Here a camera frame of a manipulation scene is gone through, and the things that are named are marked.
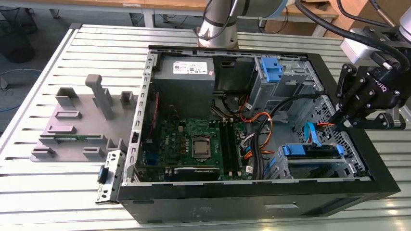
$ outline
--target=white sticker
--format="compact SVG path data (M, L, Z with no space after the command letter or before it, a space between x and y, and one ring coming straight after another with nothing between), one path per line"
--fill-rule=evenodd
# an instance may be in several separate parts
M249 103L245 102L244 107L247 107L248 110L251 110L252 106Z
M247 167L245 167L245 172L247 172L247 173L252 174L252 170L253 170L253 167L251 167L251 166L247 166Z
M173 62L172 73L173 74L207 75L207 63L205 62Z
M135 6L135 7L141 7L140 4L129 4L129 3L123 3L123 6Z

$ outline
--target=gray fixture block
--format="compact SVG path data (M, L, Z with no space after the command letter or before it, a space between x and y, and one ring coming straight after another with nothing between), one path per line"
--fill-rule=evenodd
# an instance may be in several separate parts
M109 93L108 90L104 90L101 87L101 76L100 75L88 75L85 79L85 86L88 86L92 89L92 92L95 94L96 103L100 107L100 110L103 112L103 115L107 120L113 119L113 111L111 109L109 105Z
M136 107L136 101L135 101L135 96L132 91L123 91L120 95L120 102L123 108L125 107Z
M72 107L57 105L44 133L32 151L33 162L103 162L111 150L127 151L135 117L137 96L131 92L103 98L109 103L112 119L107 120L101 107L95 105L95 95L77 95L72 89L59 90Z
M53 116L57 119L81 119L81 113L79 111L61 111L56 112Z
M56 93L56 100L61 107L73 107L72 100L79 98L73 88L60 88Z
M76 134L76 131L77 129L75 128L75 126L51 125L47 129L47 132L53 134Z
M55 156L56 152L51 147L37 147L33 149L32 154L36 158L51 158Z
M104 151L101 150L100 147L84 147L83 148L83 155L88 159L105 157L105 153L104 153Z

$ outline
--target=ram slot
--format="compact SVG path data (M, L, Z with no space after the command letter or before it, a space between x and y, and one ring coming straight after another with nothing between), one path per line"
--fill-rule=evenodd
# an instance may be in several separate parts
M224 175L229 175L231 155L229 155L229 145L228 145L228 134L227 134L227 123L225 122L220 122L220 140L221 140L221 150L223 150L223 168L224 168L223 172L224 172Z
M240 176L236 133L233 131L233 123L227 123L227 135L228 135L228 148L229 148L229 161L231 161L229 170L232 171L233 175Z

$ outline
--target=blue drive bay latch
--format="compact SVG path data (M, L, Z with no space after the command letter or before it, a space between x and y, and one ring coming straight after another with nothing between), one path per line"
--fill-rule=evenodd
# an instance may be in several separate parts
M277 83L283 77L283 66L276 58L261 58L261 69L267 76L267 82Z

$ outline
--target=power supply label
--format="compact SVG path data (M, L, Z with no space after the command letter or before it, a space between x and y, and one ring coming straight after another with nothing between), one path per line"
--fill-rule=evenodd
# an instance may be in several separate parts
M172 73L207 75L207 62L173 62Z

